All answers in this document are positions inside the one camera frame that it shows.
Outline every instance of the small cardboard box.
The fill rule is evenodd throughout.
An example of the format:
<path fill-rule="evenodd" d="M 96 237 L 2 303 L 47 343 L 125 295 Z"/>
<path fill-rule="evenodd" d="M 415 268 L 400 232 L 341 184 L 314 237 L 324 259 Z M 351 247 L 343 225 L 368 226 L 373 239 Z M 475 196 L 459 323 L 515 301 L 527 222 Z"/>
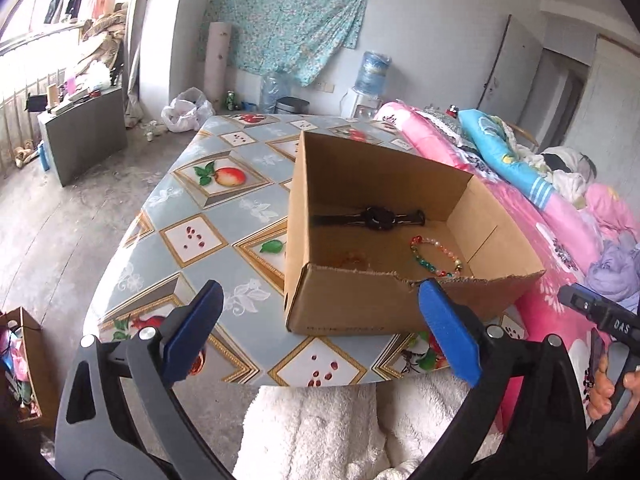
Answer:
<path fill-rule="evenodd" d="M 426 225 L 379 232 L 310 224 L 313 215 L 373 205 L 396 214 L 421 209 Z M 471 174 L 381 146 L 302 133 L 287 220 L 287 329 L 303 335 L 424 330 L 418 286 L 434 275 L 412 256 L 416 235 L 435 238 L 463 261 L 460 278 L 439 281 L 482 320 L 498 316 L 545 272 L 511 216 Z M 453 269 L 434 246 L 422 244 L 420 253 L 439 269 Z M 339 268 L 350 254 L 368 269 Z"/>
<path fill-rule="evenodd" d="M 7 325 L 10 321 L 15 321 L 18 326 L 22 327 L 24 356 L 27 361 L 29 382 L 31 383 L 33 396 L 42 413 L 40 416 L 20 418 L 18 422 L 24 428 L 37 426 L 52 430 L 56 427 L 60 395 L 51 379 L 50 365 L 47 363 L 40 325 L 23 307 L 0 314 L 0 326 Z"/>

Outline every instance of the watch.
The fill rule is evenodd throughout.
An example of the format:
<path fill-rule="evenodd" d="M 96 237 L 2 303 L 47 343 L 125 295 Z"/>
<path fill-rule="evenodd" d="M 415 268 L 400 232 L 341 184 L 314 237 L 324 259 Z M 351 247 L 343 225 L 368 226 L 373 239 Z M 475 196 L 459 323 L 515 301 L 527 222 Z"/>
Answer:
<path fill-rule="evenodd" d="M 425 220 L 424 212 L 420 209 L 414 213 L 397 215 L 385 207 L 371 206 L 362 213 L 352 215 L 314 215 L 312 225 L 353 225 L 374 231 L 390 231 L 397 225 L 424 225 Z"/>

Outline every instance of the gray cabinet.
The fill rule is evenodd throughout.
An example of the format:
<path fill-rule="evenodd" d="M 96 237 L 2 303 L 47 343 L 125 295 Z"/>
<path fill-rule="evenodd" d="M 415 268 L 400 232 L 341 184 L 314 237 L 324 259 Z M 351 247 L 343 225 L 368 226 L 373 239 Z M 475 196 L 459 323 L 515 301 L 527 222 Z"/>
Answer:
<path fill-rule="evenodd" d="M 127 146 L 122 89 L 110 88 L 54 116 L 38 115 L 47 161 L 62 186 Z"/>

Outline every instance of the white plastic bag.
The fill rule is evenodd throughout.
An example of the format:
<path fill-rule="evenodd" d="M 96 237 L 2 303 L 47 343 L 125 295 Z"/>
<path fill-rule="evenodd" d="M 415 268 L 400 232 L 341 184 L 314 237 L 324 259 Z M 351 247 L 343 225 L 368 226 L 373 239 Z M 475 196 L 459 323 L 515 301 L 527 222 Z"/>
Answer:
<path fill-rule="evenodd" d="M 162 122 L 169 131 L 186 132 L 201 129 L 202 125 L 215 112 L 206 96 L 195 87 L 178 94 L 169 106 L 162 109 Z"/>
<path fill-rule="evenodd" d="M 111 71 L 101 62 L 93 60 L 86 72 L 84 85 L 90 90 L 108 90 L 111 86 Z"/>

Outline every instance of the metal trash can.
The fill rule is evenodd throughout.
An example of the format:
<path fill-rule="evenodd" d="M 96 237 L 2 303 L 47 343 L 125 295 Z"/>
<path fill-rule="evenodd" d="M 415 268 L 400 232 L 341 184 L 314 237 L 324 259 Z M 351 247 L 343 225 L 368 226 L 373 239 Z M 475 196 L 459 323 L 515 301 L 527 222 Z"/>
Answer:
<path fill-rule="evenodd" d="M 309 111 L 309 101 L 297 97 L 281 97 L 276 101 L 277 114 L 306 114 Z"/>

